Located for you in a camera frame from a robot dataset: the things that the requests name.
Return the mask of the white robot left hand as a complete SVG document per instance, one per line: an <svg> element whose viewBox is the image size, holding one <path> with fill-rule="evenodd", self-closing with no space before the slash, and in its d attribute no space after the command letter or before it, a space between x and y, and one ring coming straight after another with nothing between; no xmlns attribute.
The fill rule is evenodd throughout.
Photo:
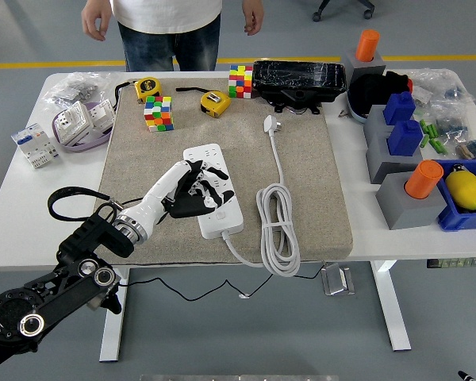
<svg viewBox="0 0 476 381"><path fill-rule="evenodd" d="M228 180L228 174L204 160L181 160L173 165L147 192L141 202L122 210L113 226L133 244L143 244L167 215L172 218L210 214L228 203L235 192L217 190L208 175Z"/></svg>

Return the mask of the person's left hand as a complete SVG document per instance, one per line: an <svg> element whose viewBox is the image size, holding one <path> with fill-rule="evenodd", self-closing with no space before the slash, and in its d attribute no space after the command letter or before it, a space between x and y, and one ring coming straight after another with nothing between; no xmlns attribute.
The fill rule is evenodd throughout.
<svg viewBox="0 0 476 381"><path fill-rule="evenodd" d="M264 8L262 0L243 0L244 32L248 36L257 34L263 26Z"/></svg>

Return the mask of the person's right hand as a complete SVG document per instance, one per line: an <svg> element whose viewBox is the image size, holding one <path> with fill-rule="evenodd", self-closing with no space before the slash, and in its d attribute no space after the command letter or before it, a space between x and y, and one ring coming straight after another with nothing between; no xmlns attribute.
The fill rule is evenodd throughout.
<svg viewBox="0 0 476 381"><path fill-rule="evenodd" d="M112 16L108 0L88 0L81 12L83 32L96 41L105 41Z"/></svg>

